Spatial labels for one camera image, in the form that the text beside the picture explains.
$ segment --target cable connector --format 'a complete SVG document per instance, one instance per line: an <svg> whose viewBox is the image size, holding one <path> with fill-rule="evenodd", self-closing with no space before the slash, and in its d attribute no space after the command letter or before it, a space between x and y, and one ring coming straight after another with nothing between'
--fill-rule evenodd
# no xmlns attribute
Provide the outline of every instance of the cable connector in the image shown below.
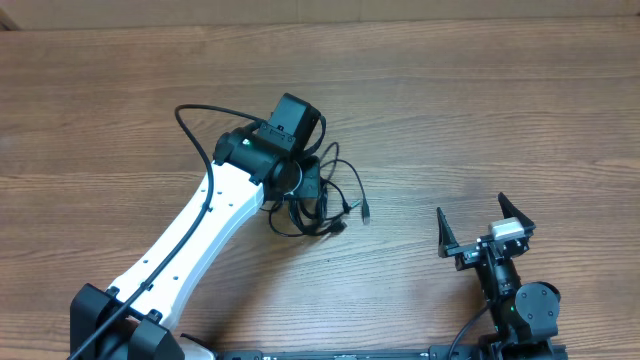
<svg viewBox="0 0 640 360"><path fill-rule="evenodd" d="M347 224L344 221L341 221L339 219L336 220L337 221L331 223L331 225L329 225L329 227L327 228L327 230L329 230L329 232L332 234L339 234L347 228Z"/></svg>
<svg viewBox="0 0 640 360"><path fill-rule="evenodd" d="M342 211L345 214L348 214L351 212L351 210L353 210L354 208L358 207L360 205L360 200L356 200L354 202L351 203L351 206L349 206L349 204L347 203L346 200L342 200Z"/></svg>
<svg viewBox="0 0 640 360"><path fill-rule="evenodd" d="M362 223L365 225L369 225L371 222L371 213L369 212L369 203L367 199L364 198L362 200Z"/></svg>

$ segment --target black cable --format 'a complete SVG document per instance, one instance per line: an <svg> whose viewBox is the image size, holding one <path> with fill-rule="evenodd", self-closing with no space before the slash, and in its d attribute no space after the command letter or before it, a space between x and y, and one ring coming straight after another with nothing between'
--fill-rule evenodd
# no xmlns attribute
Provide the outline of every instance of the black cable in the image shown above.
<svg viewBox="0 0 640 360"><path fill-rule="evenodd" d="M353 167L353 165L351 165L348 161L343 160L343 159L333 159L333 160L327 161L326 163L320 165L320 169L322 169L323 167L325 167L327 165L333 164L333 163L346 164L347 166L349 166L351 168L351 170L353 170L353 173L356 175L356 179L358 179L358 185L360 185L360 191L362 191L362 222L365 225L369 225L369 222L371 220L371 212L369 210L369 202L367 202L367 195L365 195L365 193L364 193L364 186L362 186L362 180L360 180L360 175L358 175L358 171L356 170L355 167Z"/></svg>
<svg viewBox="0 0 640 360"><path fill-rule="evenodd" d="M317 148L317 145L318 145L318 142L316 142L316 144L309 149ZM273 230L273 232L284 237L300 237L304 235L322 236L327 233L342 231L346 227L346 224L344 224L344 222L341 221L341 217L345 214L348 214L356 206L360 205L360 201L356 201L353 204L349 205L344 194L342 193L342 190L340 190L340 188L336 184L331 182L330 179L333 176L338 163L344 163L348 165L356 175L358 184L360 186L360 190L362 191L363 221L365 222L365 224L368 223L370 214L369 214L369 205L367 203L367 198L364 192L364 186L362 185L362 181L360 180L360 176L358 175L358 172L355 169L355 167L351 165L348 161L338 158L340 154L340 145L337 142L332 142L331 144L329 144L329 146L322 153L322 156L320 156L320 162L322 162L322 160L325 158L325 156L329 153L329 151L333 147L335 147L336 149L335 158L333 160L327 161L326 163L320 165L320 169L328 165L333 165L333 166L327 178L323 178L322 176L320 177L320 192L315 202L314 212L309 211L309 209L307 209L307 207L305 206L304 202L301 199L295 199L295 198L289 198L286 200L283 198L280 201L275 202L272 205L271 209L262 209L263 211L267 211L269 213L269 226L271 227L271 230ZM329 199L328 186L331 186L334 189L336 189L342 199L342 212L331 217L327 216L327 203ZM300 233L296 233L296 234L284 233L276 229L276 227L273 225L273 214L279 211L284 206L285 202L287 202L289 205L289 218L291 219L291 222L296 226L296 228L300 230ZM313 223L310 225L305 224L300 213L302 213L302 215L304 215L307 219L313 220Z"/></svg>
<svg viewBox="0 0 640 360"><path fill-rule="evenodd" d="M195 138L195 136L193 136L191 131L189 131L189 128L187 128L187 125L185 125L184 121L182 121L182 118L180 117L180 110L183 110L183 109L212 110L212 111L218 111L218 112L223 112L231 115L244 117L244 118L253 120L255 122L264 121L252 115L248 115L245 113L241 113L239 111L230 110L230 109L221 108L221 107L212 106L212 105L184 104L175 108L174 113L175 113L176 121L180 125L180 128L182 128L182 131L184 131L184 133L187 135L189 140L191 140L191 143L193 144L193 146L195 146L196 150L198 151L198 154L202 158L202 161L204 161L204 164L207 168L207 182L208 182L207 197L204 201L204 204L202 205L202 208L200 209L200 212L198 213L198 216L193 221L193 224L191 224L191 227L189 227L189 230L187 230L187 232L184 234L182 239L180 239L180 241L173 248L173 250L171 250L171 252L164 258L164 260L162 260L160 265L156 267L156 269L151 273L151 275L149 275L149 277L147 277L147 279L140 284L140 287L122 304L122 306L120 306L120 308L117 311L111 314L111 316L109 316L102 323L102 325L100 325L100 327L93 334L91 334L91 336L89 336L67 358L67 360L78 359L80 355L87 349L87 347L89 347L89 345L95 342L96 339L100 337L116 320L122 317L122 315L129 309L131 304L133 304L133 302L136 301L136 299L138 299L138 297L140 297L140 295L144 293L144 291L149 287L149 285L153 283L153 281L158 277L158 275L160 275L162 270L164 270L164 268L169 264L169 262L171 262L171 260L176 256L176 254L180 251L180 249L182 249L184 244L186 244L187 240L189 240L191 235L193 235L193 233L196 231L196 229L200 225L200 222L202 222L202 219L207 214L207 210L210 207L211 199L213 197L213 168L211 167L211 162L209 161L209 157L207 156L207 153L204 151L204 149L202 148L198 140Z"/></svg>
<svg viewBox="0 0 640 360"><path fill-rule="evenodd" d="M329 144L329 146L327 146L326 149L324 149L324 152L322 153L322 156L320 156L320 162L322 162L324 157L327 156L327 153L329 152L329 150L331 150L331 148L334 147L334 146L336 147L336 155L335 155L334 159L337 159L340 156L340 144L338 144L337 141L334 141L331 144ZM336 166L338 166L338 163L334 162L333 166L331 167L331 171L329 172L329 176L327 176L327 180L331 180L331 177L333 177L333 173L334 173L334 171L336 171Z"/></svg>
<svg viewBox="0 0 640 360"><path fill-rule="evenodd" d="M453 355L453 350L454 348L458 345L458 342L462 339L462 337L464 336L464 334L473 326L473 324L475 324L476 321L478 321L478 319L482 316L482 314L484 314L487 310L489 310L491 308L491 306L495 303L497 303L498 301L498 296L499 296L499 285L498 282L496 281L496 270L495 270L495 265L493 264L493 259L491 259L489 252L486 251L486 258L487 258L487 266L489 267L489 272L491 272L491 286L492 286L492 291L493 291L493 296L490 299L487 299L487 304L484 306L484 308L482 308L468 323L467 325L465 325L460 332L458 333L458 335L456 336L456 338L453 340L453 343L451 343L451 347L449 348L449 355L447 356L447 360L451 360L451 355Z"/></svg>
<svg viewBox="0 0 640 360"><path fill-rule="evenodd" d="M320 115L320 124L322 125L322 133L318 140L316 140L315 144L311 145L308 149L302 152L301 158L306 159L309 156L313 155L322 144L322 140L324 140L324 134L327 132L327 119L324 116Z"/></svg>
<svg viewBox="0 0 640 360"><path fill-rule="evenodd" d="M466 334L466 332L478 321L478 319L480 319L480 317L484 315L484 313L487 312L489 308L491 308L492 304L493 302L491 300L487 301L487 304L482 309L480 309L480 311L478 311L462 329L460 329L460 332L458 333L458 335L456 335L456 338L453 340L453 343L451 343L451 347L449 348L449 354L447 355L447 360L451 360L451 356L453 355L453 349L458 345L458 342L460 342L464 334Z"/></svg>

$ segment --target robotic arm link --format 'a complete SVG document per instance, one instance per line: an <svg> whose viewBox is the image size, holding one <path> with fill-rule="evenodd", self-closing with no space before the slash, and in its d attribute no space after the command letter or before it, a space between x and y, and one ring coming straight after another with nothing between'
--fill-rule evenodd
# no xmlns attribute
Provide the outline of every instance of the robotic arm link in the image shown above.
<svg viewBox="0 0 640 360"><path fill-rule="evenodd" d="M215 179L211 194L209 176L205 176L185 208L129 270L117 277L106 291L86 284L78 292L70 308L70 358L506 360L525 356L527 359L568 359L564 346L554 346L550 340L558 333L560 293L548 283L521 285L512 261L529 249L535 225L503 194L498 200L505 219L489 225L489 235L479 237L471 245L458 245L442 210L437 209L439 256L455 257L457 270L476 270L496 326L496 333L481 337L477 345L457 346L458 338L466 330L451 346L433 345L425 350L216 354L188 335L183 334L176 340L171 331L177 327L191 293L234 232L265 201L287 197L316 199L321 191L319 161L313 156L326 130L326 120L320 112L305 101L285 94L269 121L255 120L223 134L218 140L211 167L212 179ZM318 120L322 124L322 135L305 150ZM208 195L213 196L210 202L207 202ZM188 241L169 257L207 204L206 213ZM159 274L147 283L158 269Z"/></svg>

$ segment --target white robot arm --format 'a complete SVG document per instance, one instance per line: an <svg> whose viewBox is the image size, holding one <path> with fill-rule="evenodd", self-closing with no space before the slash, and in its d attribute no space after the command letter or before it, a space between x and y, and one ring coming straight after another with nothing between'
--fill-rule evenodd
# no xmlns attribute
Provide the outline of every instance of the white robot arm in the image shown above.
<svg viewBox="0 0 640 360"><path fill-rule="evenodd" d="M262 184L249 182L248 173L229 163L214 165L213 172L214 196L200 226L148 290L131 305L141 314L158 311L162 314L159 324L168 330L177 327L193 289L231 235L264 202ZM204 204L207 185L205 176L189 203L158 241L109 286L120 290L116 295L119 301L126 301L180 241Z"/></svg>

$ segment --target wood grain surface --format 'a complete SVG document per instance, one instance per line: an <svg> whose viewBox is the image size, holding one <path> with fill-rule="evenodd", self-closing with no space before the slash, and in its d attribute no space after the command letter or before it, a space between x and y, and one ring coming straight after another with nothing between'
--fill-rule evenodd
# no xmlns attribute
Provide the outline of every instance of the wood grain surface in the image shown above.
<svg viewBox="0 0 640 360"><path fill-rule="evenodd" d="M0 7L23 30L72 30L635 16L640 0L0 0Z"/></svg>
<svg viewBox="0 0 640 360"><path fill-rule="evenodd" d="M191 197L204 169L176 105L267 117L291 92L360 171L371 225L353 214L339 236L291 240L259 213L176 334L267 351L449 343L482 297L438 258L435 209L467 243L503 191L538 224L520 276L562 292L555 343L638 359L639 39L632 17L1 33L0 358L65 358L76 292L128 269ZM209 153L243 124L185 118Z"/></svg>

